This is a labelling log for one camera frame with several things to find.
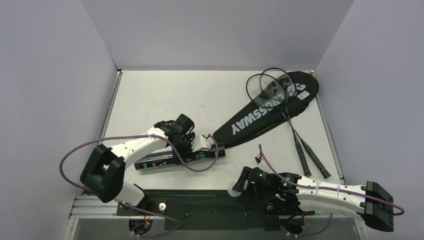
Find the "translucent tube lid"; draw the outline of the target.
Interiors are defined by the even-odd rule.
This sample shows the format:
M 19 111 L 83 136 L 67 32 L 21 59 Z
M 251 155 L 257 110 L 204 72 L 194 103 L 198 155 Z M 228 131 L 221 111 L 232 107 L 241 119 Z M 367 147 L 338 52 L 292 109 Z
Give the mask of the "translucent tube lid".
M 227 193 L 233 198 L 237 198 L 242 195 L 241 192 L 233 190 L 233 187 L 235 185 L 236 185 L 236 182 L 232 181 L 228 184 L 228 187 L 227 187 Z

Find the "black shuttlecock tube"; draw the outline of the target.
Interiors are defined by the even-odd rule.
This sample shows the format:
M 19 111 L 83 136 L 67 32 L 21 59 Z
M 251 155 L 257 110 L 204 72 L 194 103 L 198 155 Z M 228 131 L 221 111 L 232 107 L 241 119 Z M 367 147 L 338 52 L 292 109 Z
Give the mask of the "black shuttlecock tube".
M 198 151 L 183 156 L 182 159 L 186 164 L 198 161 L 211 161 L 216 158 L 216 150 L 213 148 L 209 151 Z M 173 151 L 164 151 L 151 153 L 134 163 L 137 171 L 152 170 L 154 168 L 165 168 L 182 165 L 177 155 Z

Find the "black racket bag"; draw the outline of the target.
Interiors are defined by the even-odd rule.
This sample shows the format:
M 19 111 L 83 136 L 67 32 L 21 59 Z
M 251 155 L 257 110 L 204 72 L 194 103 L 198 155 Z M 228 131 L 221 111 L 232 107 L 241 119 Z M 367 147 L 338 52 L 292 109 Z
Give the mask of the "black racket bag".
M 304 112 L 316 97 L 319 83 L 306 72 L 293 71 L 288 75 L 295 82 L 296 94 L 301 94 L 286 104 L 289 117 L 294 118 Z M 216 130 L 213 138 L 226 148 L 232 148 L 258 138 L 285 122 L 286 119 L 278 109 L 259 107 L 251 101 Z

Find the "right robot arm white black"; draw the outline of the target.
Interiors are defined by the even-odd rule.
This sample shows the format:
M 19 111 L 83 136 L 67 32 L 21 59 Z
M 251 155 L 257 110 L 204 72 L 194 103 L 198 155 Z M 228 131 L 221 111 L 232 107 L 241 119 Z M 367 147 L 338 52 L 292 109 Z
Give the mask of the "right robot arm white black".
M 380 184 L 344 185 L 296 173 L 268 173 L 245 166 L 237 181 L 228 185 L 232 197 L 261 202 L 266 216 L 300 216 L 329 213 L 364 221 L 381 232 L 394 231 L 394 198 Z

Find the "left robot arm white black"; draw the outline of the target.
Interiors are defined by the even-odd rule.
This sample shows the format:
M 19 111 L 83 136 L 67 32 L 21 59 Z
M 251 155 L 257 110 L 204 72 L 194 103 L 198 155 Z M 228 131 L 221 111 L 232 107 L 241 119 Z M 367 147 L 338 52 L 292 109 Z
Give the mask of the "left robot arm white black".
M 149 201 L 138 185 L 124 180 L 126 169 L 168 146 L 174 146 L 180 155 L 191 153 L 194 126 L 188 116 L 180 114 L 176 120 L 155 123 L 143 137 L 110 147 L 99 144 L 93 149 L 79 179 L 103 203 L 124 202 L 136 215 L 143 215 L 149 210 Z

